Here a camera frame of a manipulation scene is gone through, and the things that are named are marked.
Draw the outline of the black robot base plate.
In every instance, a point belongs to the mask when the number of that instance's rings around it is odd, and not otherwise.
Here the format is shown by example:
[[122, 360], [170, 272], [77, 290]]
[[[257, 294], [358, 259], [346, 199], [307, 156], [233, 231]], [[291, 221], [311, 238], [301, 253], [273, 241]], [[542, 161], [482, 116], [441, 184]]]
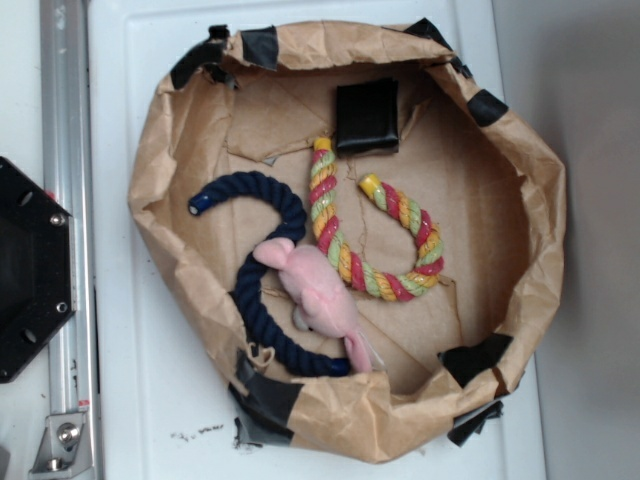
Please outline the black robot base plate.
[[69, 213], [1, 159], [1, 382], [14, 381], [74, 312]]

